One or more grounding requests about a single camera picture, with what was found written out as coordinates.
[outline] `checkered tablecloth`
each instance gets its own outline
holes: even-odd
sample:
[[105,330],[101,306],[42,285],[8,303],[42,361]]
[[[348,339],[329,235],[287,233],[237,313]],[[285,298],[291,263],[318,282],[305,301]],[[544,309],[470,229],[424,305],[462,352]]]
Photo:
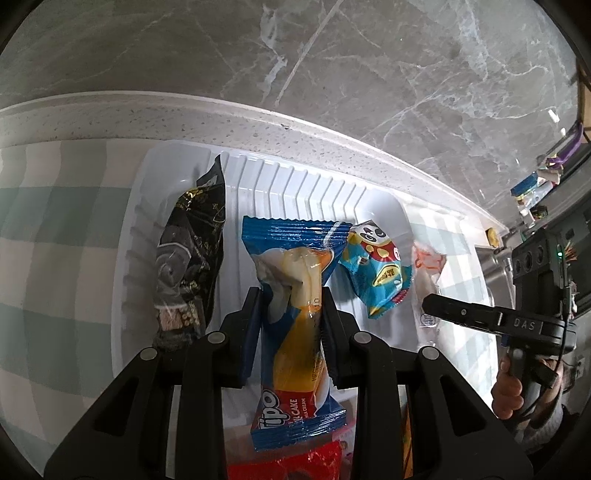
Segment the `checkered tablecloth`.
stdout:
[[[111,297],[121,225],[150,140],[0,150],[0,422],[38,470],[112,380]],[[453,212],[403,198],[415,237],[447,254],[443,294],[486,301]],[[438,347],[486,399],[489,336],[450,324]]]

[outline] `human hand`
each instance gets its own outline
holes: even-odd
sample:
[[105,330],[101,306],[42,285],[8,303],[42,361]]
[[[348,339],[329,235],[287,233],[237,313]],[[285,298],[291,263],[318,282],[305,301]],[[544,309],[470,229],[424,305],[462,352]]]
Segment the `human hand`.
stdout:
[[[552,370],[556,367],[556,360],[541,360]],[[511,367],[511,360],[508,356],[501,359],[499,365],[499,373],[496,376],[496,383],[493,385],[492,394],[492,411],[501,420],[510,419],[515,410],[519,410],[523,406],[523,397],[521,397],[522,385],[518,378],[509,374]],[[554,400],[560,392],[562,386],[563,366],[562,363],[558,368],[558,381],[554,388],[548,389],[544,392],[541,399],[537,403],[532,421],[539,421],[548,412],[549,408],[554,403]]]

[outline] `black snack bag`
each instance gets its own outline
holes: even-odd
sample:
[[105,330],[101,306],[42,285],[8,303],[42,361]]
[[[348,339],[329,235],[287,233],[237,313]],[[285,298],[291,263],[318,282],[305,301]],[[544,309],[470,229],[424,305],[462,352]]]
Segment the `black snack bag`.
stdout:
[[223,260],[225,221],[226,183],[218,155],[196,187],[177,200],[156,250],[155,347],[173,351],[205,335]]

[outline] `screw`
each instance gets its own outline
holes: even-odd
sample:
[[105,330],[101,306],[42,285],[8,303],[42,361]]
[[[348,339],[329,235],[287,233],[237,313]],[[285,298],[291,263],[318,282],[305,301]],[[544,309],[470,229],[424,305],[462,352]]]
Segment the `screw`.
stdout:
[[437,360],[439,358],[439,350],[432,346],[426,346],[423,349],[423,357],[428,360]]
[[371,342],[371,335],[368,332],[357,332],[353,335],[353,340],[357,343],[369,343]]
[[213,343],[214,345],[217,343],[222,343],[225,339],[226,335],[224,335],[222,332],[212,332],[207,337],[207,341],[209,341],[209,343]]
[[144,348],[140,353],[139,353],[139,357],[142,360],[153,360],[154,358],[156,358],[156,355],[158,355],[158,352],[156,351],[155,348],[152,347],[148,347],[148,348]]

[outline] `blue snack wrapper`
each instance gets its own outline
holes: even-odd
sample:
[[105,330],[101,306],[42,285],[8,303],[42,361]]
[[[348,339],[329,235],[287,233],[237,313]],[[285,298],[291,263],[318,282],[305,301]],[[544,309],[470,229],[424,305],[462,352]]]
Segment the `blue snack wrapper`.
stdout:
[[242,241],[263,290],[261,400],[255,450],[278,448],[342,427],[320,349],[322,286],[346,246],[341,222],[244,217]]
[[351,228],[339,263],[347,269],[370,319],[398,305],[411,285],[412,268],[401,264],[394,242],[371,220]]

